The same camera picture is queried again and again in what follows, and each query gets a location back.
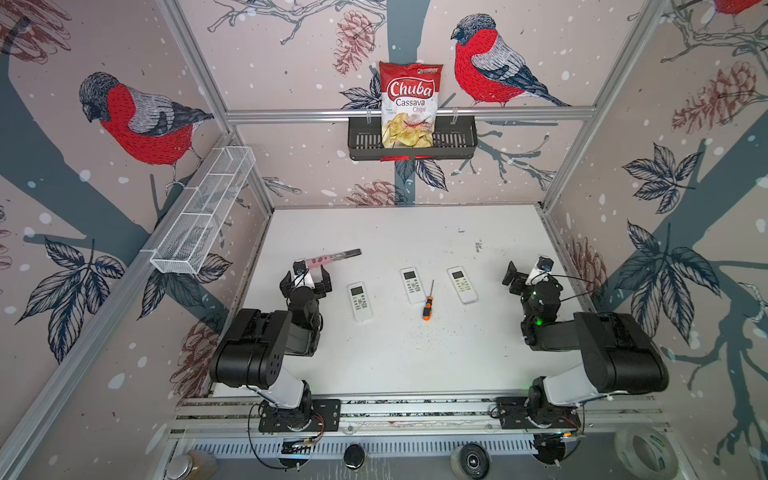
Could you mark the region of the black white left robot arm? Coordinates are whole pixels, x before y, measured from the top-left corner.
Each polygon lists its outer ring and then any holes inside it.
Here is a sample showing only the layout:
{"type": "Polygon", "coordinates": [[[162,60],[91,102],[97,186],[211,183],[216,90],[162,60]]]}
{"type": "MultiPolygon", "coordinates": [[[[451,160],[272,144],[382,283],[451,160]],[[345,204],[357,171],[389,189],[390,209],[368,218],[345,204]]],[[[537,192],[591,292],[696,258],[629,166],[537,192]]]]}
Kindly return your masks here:
{"type": "Polygon", "coordinates": [[[312,272],[294,277],[288,273],[280,282],[287,300],[282,310],[263,312],[243,308],[212,356],[211,381],[231,388],[245,387],[259,395],[272,411],[267,418],[280,427],[303,429],[314,412],[309,384],[283,368],[285,356],[311,357],[319,345],[324,319],[319,301],[332,291],[331,276],[323,267],[320,280],[309,284],[312,272]]]}

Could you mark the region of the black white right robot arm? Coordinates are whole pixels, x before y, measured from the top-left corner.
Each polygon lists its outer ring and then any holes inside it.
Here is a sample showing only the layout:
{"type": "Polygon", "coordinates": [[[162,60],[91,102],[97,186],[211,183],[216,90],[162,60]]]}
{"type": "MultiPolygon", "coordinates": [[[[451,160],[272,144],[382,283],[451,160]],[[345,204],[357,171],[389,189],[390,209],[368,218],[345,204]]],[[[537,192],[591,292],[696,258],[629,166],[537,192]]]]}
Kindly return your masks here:
{"type": "Polygon", "coordinates": [[[609,395],[643,395],[667,389],[669,372],[651,337],[629,314],[576,312],[560,320],[563,286],[541,256],[530,273],[507,266],[502,284],[520,297],[523,340],[533,351],[579,351],[581,363],[557,375],[536,378],[528,390],[526,415],[545,428],[575,422],[575,409],[609,395]]]}

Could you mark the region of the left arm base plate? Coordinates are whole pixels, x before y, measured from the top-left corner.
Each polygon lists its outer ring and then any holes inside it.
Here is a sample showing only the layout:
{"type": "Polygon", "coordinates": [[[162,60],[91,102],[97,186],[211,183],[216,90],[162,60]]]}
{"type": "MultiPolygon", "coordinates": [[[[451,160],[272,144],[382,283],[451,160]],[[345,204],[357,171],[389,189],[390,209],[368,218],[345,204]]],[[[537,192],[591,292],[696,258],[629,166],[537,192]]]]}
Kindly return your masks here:
{"type": "Polygon", "coordinates": [[[279,409],[263,400],[259,405],[260,433],[336,432],[341,417],[341,401],[315,399],[295,409],[279,409]]]}

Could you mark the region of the orange black screwdriver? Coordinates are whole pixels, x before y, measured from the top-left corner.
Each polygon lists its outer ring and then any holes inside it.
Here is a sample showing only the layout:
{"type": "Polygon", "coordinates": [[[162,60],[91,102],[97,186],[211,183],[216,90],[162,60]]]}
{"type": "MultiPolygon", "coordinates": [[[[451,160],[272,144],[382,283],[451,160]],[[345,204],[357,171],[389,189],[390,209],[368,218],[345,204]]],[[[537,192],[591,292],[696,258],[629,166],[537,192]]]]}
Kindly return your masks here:
{"type": "Polygon", "coordinates": [[[431,282],[430,291],[426,297],[425,305],[422,310],[422,319],[424,321],[429,321],[432,317],[433,302],[434,302],[433,290],[434,290],[434,282],[431,282]]]}

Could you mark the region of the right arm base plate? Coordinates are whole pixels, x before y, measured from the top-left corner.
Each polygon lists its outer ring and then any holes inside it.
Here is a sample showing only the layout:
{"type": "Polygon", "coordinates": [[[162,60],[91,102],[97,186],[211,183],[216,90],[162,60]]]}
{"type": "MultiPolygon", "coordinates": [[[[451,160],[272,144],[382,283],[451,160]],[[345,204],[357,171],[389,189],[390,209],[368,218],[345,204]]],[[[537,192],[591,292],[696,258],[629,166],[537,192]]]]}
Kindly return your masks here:
{"type": "Polygon", "coordinates": [[[547,401],[531,405],[529,399],[522,396],[497,397],[489,415],[500,422],[503,430],[582,428],[576,407],[554,406],[547,401]]]}

